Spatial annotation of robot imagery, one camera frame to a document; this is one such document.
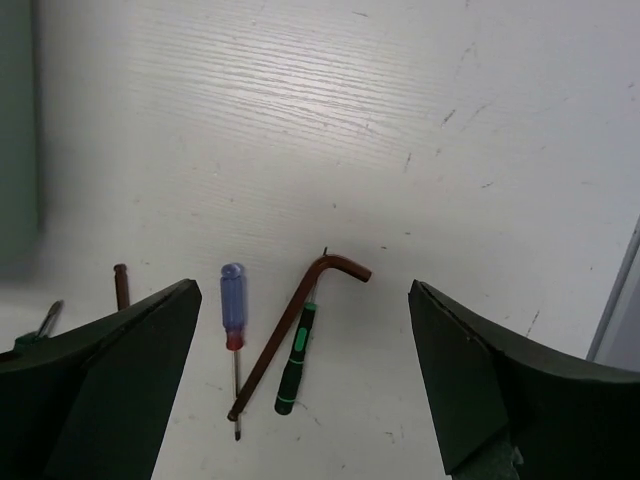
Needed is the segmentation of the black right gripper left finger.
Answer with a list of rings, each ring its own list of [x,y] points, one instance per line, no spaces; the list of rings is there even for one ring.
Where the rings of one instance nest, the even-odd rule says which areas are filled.
[[[2,478],[150,478],[201,300],[196,281],[184,279],[2,353]]]

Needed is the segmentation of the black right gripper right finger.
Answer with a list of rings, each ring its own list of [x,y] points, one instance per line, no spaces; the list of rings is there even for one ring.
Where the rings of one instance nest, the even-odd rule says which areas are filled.
[[[546,347],[421,281],[408,301],[448,476],[638,477],[637,373]]]

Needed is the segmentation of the green stubby phillips screwdriver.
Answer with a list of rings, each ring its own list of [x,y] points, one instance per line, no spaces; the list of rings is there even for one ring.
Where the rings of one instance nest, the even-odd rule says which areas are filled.
[[[24,352],[32,345],[47,339],[55,326],[63,306],[63,300],[55,301],[49,308],[45,318],[37,330],[21,335],[15,339],[13,351],[16,353]]]

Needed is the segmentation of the blue handled screwdriver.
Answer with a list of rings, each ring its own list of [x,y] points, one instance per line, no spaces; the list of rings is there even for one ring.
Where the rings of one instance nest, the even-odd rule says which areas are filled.
[[[244,268],[228,263],[221,268],[220,294],[222,325],[226,334],[226,348],[232,355],[233,400],[240,391],[240,350],[244,346],[245,298]]]

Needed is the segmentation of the black green precision screwdriver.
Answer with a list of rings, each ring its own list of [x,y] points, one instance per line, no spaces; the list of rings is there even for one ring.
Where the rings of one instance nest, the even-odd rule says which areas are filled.
[[[307,346],[314,324],[317,306],[307,302],[301,312],[292,347],[284,367],[279,389],[276,395],[274,410],[279,415],[289,415],[297,400],[301,384]]]

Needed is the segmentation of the green toolbox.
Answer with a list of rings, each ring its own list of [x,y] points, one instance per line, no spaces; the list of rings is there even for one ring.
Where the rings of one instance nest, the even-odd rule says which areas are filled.
[[[21,263],[38,238],[38,153],[33,8],[1,3],[1,268]]]

